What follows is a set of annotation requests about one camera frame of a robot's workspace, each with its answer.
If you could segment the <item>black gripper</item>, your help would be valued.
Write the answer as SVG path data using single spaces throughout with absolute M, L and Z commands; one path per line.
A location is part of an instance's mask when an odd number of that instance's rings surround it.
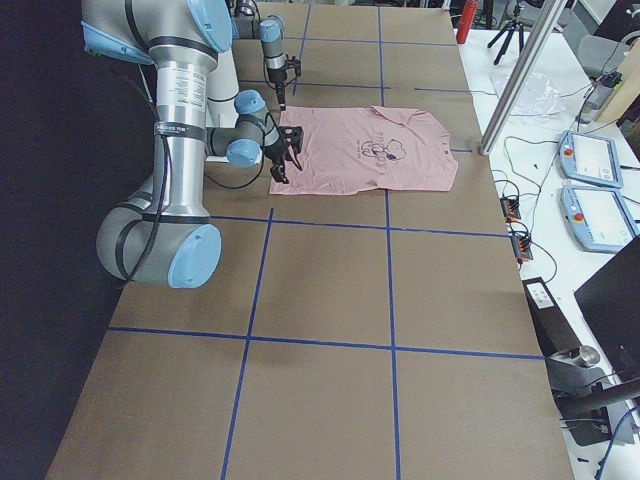
M 275 142 L 264 148 L 265 156 L 272 162 L 270 173 L 276 183 L 289 183 L 285 169 L 285 160 L 287 153 L 287 147 L 282 142 Z
M 287 108 L 286 96 L 285 96 L 285 90 L 287 86 L 287 76 L 284 75 L 284 76 L 270 77 L 269 82 L 276 92 L 279 109 L 281 111 L 285 111 Z

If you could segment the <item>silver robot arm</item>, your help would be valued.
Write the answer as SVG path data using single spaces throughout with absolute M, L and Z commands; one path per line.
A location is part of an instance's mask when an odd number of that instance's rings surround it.
M 219 230 L 202 203 L 207 159 L 268 168 L 285 166 L 301 132 L 281 127 L 263 97 L 241 90 L 232 43 L 257 39 L 277 92 L 300 63 L 284 53 L 282 18 L 251 16 L 229 1 L 86 1 L 87 52 L 156 69 L 154 170 L 104 219 L 96 247 L 104 268 L 124 281 L 196 288 L 216 269 Z
M 233 1 L 231 20 L 234 39 L 260 41 L 265 82 L 275 91 L 279 109 L 285 111 L 288 71 L 298 71 L 298 59 L 285 54 L 284 20 L 278 15 L 262 17 L 256 1 Z

